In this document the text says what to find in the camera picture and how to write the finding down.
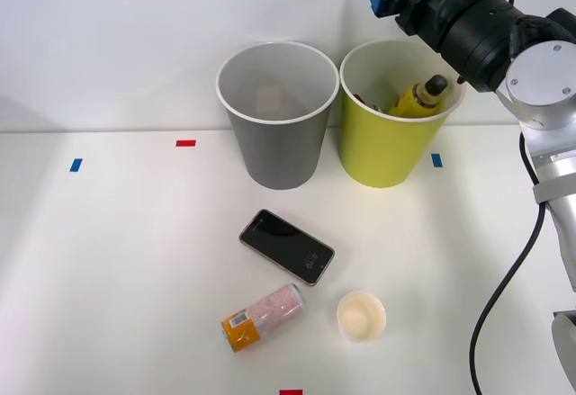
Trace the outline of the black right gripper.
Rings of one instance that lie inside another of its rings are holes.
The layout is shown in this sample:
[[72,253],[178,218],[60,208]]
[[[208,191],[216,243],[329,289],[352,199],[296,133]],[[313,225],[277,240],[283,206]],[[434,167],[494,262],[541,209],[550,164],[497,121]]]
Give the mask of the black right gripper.
[[477,0],[369,0],[378,18],[398,15],[397,24],[409,36],[418,36],[432,49],[442,49],[456,36],[474,31]]

